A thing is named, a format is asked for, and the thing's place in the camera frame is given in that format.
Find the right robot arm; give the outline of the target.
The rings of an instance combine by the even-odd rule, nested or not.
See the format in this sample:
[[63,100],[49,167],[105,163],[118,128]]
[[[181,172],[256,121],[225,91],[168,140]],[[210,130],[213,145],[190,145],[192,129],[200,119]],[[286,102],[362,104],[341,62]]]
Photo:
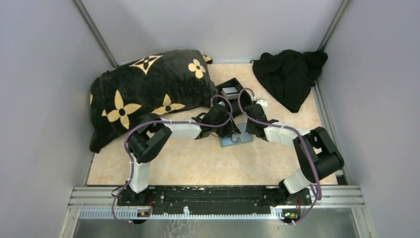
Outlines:
[[275,119],[268,120],[263,106],[256,102],[239,108],[248,119],[247,133],[296,152],[300,168],[279,183],[279,199],[284,204],[292,204],[299,191],[313,184],[320,186],[320,180],[344,167],[344,159],[325,128],[298,130]]

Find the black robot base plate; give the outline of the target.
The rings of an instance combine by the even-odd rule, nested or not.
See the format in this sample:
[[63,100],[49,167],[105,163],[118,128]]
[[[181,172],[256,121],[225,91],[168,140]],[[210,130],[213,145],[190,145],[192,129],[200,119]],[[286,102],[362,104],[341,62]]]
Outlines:
[[276,206],[311,205],[309,189],[284,196],[279,186],[177,186],[151,185],[141,193],[122,190],[119,206],[146,206],[153,215],[253,215],[269,214]]

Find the green leather card holder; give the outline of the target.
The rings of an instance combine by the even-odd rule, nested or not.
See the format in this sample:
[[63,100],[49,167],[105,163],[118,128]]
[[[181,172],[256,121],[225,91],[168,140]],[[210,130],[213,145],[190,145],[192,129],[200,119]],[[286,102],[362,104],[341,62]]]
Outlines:
[[237,127],[239,128],[240,133],[235,133],[225,138],[219,138],[219,145],[221,148],[253,142],[253,136],[246,132],[246,123],[238,124]]

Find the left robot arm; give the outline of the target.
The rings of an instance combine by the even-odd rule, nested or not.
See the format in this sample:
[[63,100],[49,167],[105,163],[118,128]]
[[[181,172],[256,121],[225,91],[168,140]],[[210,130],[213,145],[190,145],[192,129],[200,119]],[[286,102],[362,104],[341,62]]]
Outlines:
[[202,116],[189,120],[162,119],[148,114],[139,125],[130,130],[124,140],[124,149],[130,158],[130,177],[126,187],[131,188],[129,199],[143,205],[149,198],[148,176],[151,161],[164,145],[174,139],[202,139],[233,123],[233,107],[229,101],[212,105]]

